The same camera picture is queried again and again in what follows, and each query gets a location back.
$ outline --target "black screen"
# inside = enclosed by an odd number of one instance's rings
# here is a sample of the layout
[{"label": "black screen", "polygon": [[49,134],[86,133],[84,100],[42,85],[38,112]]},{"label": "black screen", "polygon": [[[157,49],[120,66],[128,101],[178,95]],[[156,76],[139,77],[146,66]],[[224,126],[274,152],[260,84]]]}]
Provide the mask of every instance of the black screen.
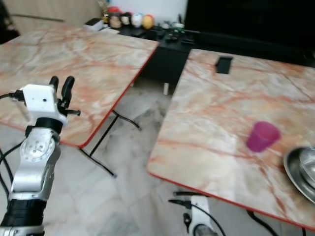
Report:
[{"label": "black screen", "polygon": [[185,29],[315,49],[312,0],[189,0]]}]

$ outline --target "floor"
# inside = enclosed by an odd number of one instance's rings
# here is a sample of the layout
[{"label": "floor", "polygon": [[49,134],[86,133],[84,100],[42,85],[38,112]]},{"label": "floor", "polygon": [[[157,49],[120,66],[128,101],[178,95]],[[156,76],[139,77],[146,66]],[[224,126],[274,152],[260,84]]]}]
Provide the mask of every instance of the floor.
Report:
[{"label": "floor", "polygon": [[[153,178],[146,172],[147,159],[171,99],[171,96],[164,96],[162,91],[161,83],[139,79],[117,106],[116,111],[135,119],[142,131],[119,120],[95,153],[95,157],[118,174],[116,179],[77,150],[62,146],[51,197],[45,211],[46,235],[187,235],[183,224],[183,213],[186,210],[167,202],[173,198],[173,191],[179,188]],[[91,150],[112,118],[102,126],[86,150]],[[0,126],[0,145],[3,150],[22,139],[21,132]],[[18,161],[16,151],[9,157],[14,170]],[[6,200],[2,190],[0,194],[2,218]],[[244,209],[215,199],[209,199],[209,202],[211,214],[217,218],[228,236],[270,236],[247,216]],[[302,236],[297,227],[257,216],[269,223],[279,235]],[[315,233],[307,232],[307,236],[315,236]]]}]

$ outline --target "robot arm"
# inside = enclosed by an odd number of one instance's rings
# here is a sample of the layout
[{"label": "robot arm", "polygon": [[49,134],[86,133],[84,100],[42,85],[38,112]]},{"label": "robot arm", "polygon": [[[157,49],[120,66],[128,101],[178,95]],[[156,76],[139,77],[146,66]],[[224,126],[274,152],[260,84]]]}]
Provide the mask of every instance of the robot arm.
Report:
[{"label": "robot arm", "polygon": [[74,78],[69,76],[63,86],[63,99],[57,99],[58,78],[49,86],[27,85],[19,90],[35,121],[20,147],[20,166],[12,183],[7,212],[0,224],[0,236],[43,236],[43,212],[49,199],[54,168],[60,156],[59,134],[67,124]]}]

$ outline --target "pink plastic cup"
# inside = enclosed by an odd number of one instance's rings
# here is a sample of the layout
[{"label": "pink plastic cup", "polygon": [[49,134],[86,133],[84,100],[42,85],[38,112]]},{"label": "pink plastic cup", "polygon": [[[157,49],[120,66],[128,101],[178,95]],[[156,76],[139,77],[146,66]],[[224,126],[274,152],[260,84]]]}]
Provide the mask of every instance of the pink plastic cup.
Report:
[{"label": "pink plastic cup", "polygon": [[272,124],[264,121],[257,122],[246,145],[253,152],[262,152],[280,139],[280,131]]}]

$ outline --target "stainless steel bowl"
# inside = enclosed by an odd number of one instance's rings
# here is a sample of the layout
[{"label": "stainless steel bowl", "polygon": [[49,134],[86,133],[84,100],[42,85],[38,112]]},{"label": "stainless steel bowl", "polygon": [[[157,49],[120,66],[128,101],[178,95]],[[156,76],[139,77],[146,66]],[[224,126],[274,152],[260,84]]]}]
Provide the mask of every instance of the stainless steel bowl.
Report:
[{"label": "stainless steel bowl", "polygon": [[315,188],[315,147],[305,148],[300,155],[300,173]]}]

